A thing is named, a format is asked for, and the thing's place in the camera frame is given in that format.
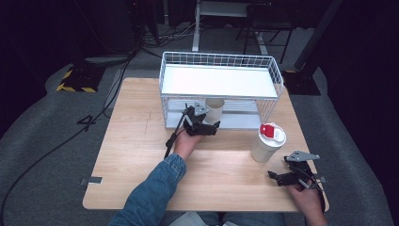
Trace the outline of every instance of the human hand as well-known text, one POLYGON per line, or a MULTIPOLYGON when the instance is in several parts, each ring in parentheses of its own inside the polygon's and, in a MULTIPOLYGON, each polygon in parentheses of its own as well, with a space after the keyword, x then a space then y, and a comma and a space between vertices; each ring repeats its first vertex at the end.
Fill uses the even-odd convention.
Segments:
POLYGON ((177 134, 178 136, 175 140, 173 152, 178 154, 184 161, 186 161, 190 154, 194 152, 197 143, 202 140, 203 136, 195 135, 191 137, 183 128, 180 128, 177 134))
POLYGON ((319 200, 317 189, 307 189, 300 185, 286 186, 288 192, 294 198, 296 207, 305 215, 311 226, 328 224, 319 200))

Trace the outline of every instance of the wire rack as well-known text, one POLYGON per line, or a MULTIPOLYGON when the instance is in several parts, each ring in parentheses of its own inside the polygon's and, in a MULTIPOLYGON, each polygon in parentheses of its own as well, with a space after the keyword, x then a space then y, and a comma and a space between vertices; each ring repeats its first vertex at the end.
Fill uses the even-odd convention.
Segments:
MULTIPOLYGON (((181 80, 168 82, 176 83, 179 87, 193 86, 185 84, 181 80)), ((276 60, 271 56, 164 52, 159 74, 159 89, 166 128, 176 127, 185 104, 192 105, 195 101, 204 104, 206 98, 223 97, 225 106, 220 124, 221 129, 258 129, 261 123, 267 122, 279 100, 283 91, 283 81, 276 60), (187 92, 166 91, 164 82, 168 81, 169 76, 172 76, 168 72, 168 69, 172 67, 189 68, 192 70, 191 72, 198 74, 199 79, 209 76, 217 78, 221 76, 221 72, 225 72, 227 75, 223 76, 227 76, 226 80, 229 80, 230 73, 238 73, 238 76, 242 77, 240 79, 250 80, 255 73, 261 73, 271 81, 268 89, 272 89, 273 95, 247 95, 243 93, 243 90, 247 90, 247 92, 253 90, 248 87, 239 87, 228 94, 212 93, 211 91, 201 93, 192 91, 192 89, 188 89, 187 92), (214 70, 209 72, 217 73, 209 74, 206 70, 214 70)))

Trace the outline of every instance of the red object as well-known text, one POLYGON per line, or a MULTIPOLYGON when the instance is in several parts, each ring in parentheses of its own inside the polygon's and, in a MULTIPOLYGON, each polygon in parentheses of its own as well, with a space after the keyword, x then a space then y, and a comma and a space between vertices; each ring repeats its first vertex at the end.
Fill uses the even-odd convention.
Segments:
POLYGON ((268 138, 274 138, 274 126, 271 124, 262 124, 261 125, 261 134, 265 135, 268 138))

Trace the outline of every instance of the gray carpet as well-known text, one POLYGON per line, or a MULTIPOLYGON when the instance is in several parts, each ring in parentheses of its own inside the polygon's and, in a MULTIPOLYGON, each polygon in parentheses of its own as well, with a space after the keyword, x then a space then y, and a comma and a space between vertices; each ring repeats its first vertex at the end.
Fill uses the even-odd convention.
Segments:
MULTIPOLYGON (((235 28, 208 29, 201 33, 199 51, 241 54, 244 39, 235 41, 235 28)), ((297 29, 292 37, 281 70, 292 69, 312 30, 297 29)), ((164 51, 191 52, 192 36, 162 48, 149 49, 161 56, 164 51)), ((250 54, 259 54, 256 47, 250 54)), ((268 48, 280 57, 281 49, 268 48)), ((124 76, 157 77, 160 58, 139 52, 124 76)), ((66 65, 46 84, 48 94, 32 105, 0 140, 0 197, 29 166, 63 141, 80 131, 84 117, 96 117, 109 103, 112 84, 121 66, 107 68, 97 93, 56 91, 66 65)), ((315 161, 325 175, 324 185, 330 209, 327 218, 333 225, 393 225, 381 184, 362 158, 327 96, 327 83, 318 70, 314 78, 321 96, 291 96, 296 115, 315 161)), ((112 114, 112 105, 106 110, 112 114)), ((114 211, 93 211, 82 206, 85 186, 94 167, 109 119, 100 115, 96 123, 38 163, 15 186, 5 206, 5 223, 13 225, 106 225, 114 211)), ((303 225, 301 214, 286 214, 287 225, 303 225)))

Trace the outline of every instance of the wooden table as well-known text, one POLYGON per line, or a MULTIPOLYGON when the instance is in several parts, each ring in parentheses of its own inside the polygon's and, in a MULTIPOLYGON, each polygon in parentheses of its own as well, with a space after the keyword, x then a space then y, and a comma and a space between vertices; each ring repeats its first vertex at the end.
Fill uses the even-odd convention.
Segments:
MULTIPOLYGON (((131 191, 163 160, 173 130, 165 129, 159 93, 158 79, 123 81, 92 172, 103 181, 88 185, 83 199, 87 209, 121 209, 131 191)), ((187 174, 168 210, 297 211, 286 188, 267 176, 268 170, 289 171, 284 155, 309 151, 285 91, 269 121, 285 130, 287 141, 267 163, 251 157, 256 131, 219 130, 205 137, 187 161, 187 174)))

